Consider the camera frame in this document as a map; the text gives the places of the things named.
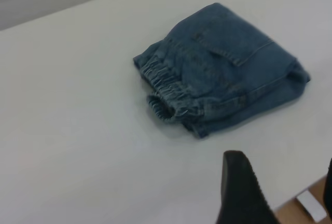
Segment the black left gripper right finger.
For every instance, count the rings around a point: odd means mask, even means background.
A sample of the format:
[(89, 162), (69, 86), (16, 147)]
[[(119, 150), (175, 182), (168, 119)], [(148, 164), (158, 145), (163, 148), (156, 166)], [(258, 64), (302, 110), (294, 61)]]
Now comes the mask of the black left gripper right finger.
[(332, 216), (332, 159), (326, 176), (323, 201), (329, 216)]

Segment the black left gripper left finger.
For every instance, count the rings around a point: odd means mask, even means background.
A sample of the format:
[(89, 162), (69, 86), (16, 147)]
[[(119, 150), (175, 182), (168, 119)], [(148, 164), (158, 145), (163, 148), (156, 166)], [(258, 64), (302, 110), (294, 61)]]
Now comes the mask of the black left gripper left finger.
[(221, 208), (217, 223), (278, 223), (267, 203), (247, 156), (229, 150), (223, 154)]

